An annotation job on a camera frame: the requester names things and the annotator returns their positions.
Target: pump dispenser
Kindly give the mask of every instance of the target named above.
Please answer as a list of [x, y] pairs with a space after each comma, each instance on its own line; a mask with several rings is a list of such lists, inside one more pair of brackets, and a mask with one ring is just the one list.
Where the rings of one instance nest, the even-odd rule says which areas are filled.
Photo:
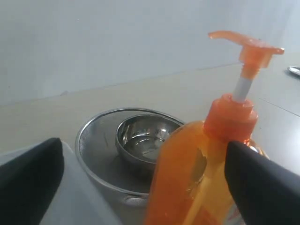
[[259, 69], [284, 49], [232, 31], [209, 37], [242, 46], [240, 78], [233, 94], [212, 102], [205, 121], [178, 128], [161, 147], [145, 225], [233, 225], [241, 220], [224, 176], [227, 144], [234, 140], [254, 145], [251, 134], [258, 115], [246, 96]]

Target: white pump tube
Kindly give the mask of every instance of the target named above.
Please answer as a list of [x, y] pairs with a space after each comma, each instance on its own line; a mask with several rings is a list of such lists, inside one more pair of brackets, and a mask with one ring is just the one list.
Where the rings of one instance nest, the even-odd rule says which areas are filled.
[[249, 93], [253, 80], [240, 77], [232, 94], [232, 100], [237, 103], [244, 103]]

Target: metal bowl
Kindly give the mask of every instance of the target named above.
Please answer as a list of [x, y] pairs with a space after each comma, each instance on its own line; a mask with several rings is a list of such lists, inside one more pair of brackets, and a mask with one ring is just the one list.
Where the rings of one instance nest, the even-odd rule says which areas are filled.
[[140, 177], [152, 176], [163, 142], [182, 124], [162, 115], [136, 115], [116, 132], [118, 153]]
[[116, 130], [125, 119], [136, 115], [158, 115], [184, 123], [162, 112], [121, 108], [91, 118], [78, 132], [75, 153], [92, 182], [110, 204], [145, 206], [151, 179], [140, 179], [127, 169], [116, 147]]

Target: black object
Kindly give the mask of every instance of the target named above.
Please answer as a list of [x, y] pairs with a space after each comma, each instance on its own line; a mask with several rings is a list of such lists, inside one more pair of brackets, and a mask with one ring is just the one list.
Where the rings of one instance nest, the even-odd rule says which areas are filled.
[[300, 224], [300, 177], [240, 142], [229, 142], [225, 177], [247, 225]]
[[0, 166], [0, 224], [38, 225], [63, 172], [59, 138], [48, 139]]

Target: beige countertop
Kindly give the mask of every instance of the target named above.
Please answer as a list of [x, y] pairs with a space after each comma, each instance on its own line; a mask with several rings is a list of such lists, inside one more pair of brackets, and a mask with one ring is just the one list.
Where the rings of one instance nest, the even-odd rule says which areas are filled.
[[[300, 79], [285, 72], [300, 53], [277, 56], [254, 81], [249, 98], [259, 114], [253, 138], [271, 159], [300, 174]], [[113, 108], [159, 110], [185, 122], [205, 119], [212, 100], [231, 92], [240, 64], [156, 77], [0, 107], [0, 152], [60, 137], [74, 148], [80, 127]]]

